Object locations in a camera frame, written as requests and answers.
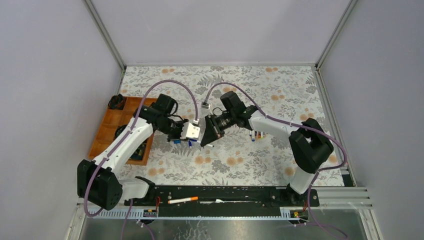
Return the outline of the orange cap white marker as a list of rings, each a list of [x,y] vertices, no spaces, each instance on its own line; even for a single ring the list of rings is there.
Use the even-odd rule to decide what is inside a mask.
[[[177,198],[177,199],[170,199],[168,200],[168,204],[179,204],[179,203],[185,203],[185,202],[191,202],[191,201],[197,201],[199,199],[198,196],[191,196],[191,197],[185,197],[185,198]]]

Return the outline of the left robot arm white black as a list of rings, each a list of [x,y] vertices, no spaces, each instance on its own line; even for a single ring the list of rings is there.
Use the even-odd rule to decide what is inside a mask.
[[[77,167],[77,195],[104,210],[118,203],[137,199],[148,206],[155,200],[155,184],[145,177],[119,180],[117,172],[127,163],[137,148],[155,131],[168,135],[168,140],[180,140],[187,119],[174,120],[173,108],[178,103],[160,94],[149,106],[137,108],[124,130],[101,154],[89,161],[83,159]]]

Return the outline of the blue cap white marker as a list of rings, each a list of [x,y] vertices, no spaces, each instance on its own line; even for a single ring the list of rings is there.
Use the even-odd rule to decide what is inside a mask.
[[[254,142],[256,140],[256,138],[255,138],[255,132],[253,130],[250,132],[250,138],[251,138],[251,141],[252,142]]]

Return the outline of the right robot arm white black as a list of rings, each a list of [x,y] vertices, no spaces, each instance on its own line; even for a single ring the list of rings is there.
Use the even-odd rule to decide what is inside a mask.
[[[225,130],[232,126],[288,139],[297,169],[288,184],[290,189],[286,198],[293,206],[301,205],[307,199],[306,191],[315,174],[334,151],[329,138],[321,134],[323,130],[320,124],[313,118],[308,118],[299,127],[278,122],[264,116],[258,107],[246,106],[233,91],[223,94],[220,100],[225,110],[220,115],[209,114],[204,118],[205,132],[201,147],[224,137]]]

